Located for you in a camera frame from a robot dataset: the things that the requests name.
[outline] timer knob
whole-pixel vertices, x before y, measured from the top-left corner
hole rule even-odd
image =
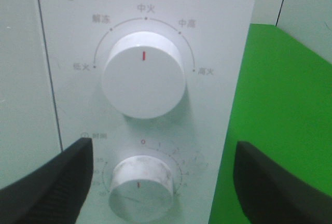
[[[160,159],[134,156],[113,170],[109,204],[122,219],[149,222],[164,216],[173,203],[173,177]]]
[[[102,75],[102,89],[121,113],[140,119],[172,110],[186,87],[178,48],[153,32],[135,32],[113,46]]]

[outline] black plastic part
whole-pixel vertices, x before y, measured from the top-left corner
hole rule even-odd
[[[252,224],[331,224],[332,198],[309,186],[248,142],[236,148],[234,185]]]
[[[0,223],[75,223],[92,172],[92,140],[81,138],[33,173],[0,190]]]

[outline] green background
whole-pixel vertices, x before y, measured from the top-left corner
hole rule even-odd
[[[247,223],[233,185],[237,141],[332,196],[332,65],[273,25],[248,34],[209,224]]]

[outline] control panel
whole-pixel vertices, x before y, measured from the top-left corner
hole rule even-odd
[[[254,0],[39,2],[62,146],[93,139],[77,223],[207,223]]]

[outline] white knob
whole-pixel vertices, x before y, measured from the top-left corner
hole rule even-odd
[[[110,103],[134,118],[172,110],[186,87],[180,52],[167,38],[136,32],[120,39],[106,63],[102,88]]]
[[[126,221],[149,222],[164,216],[173,203],[173,177],[163,161],[130,157],[113,170],[109,204]]]

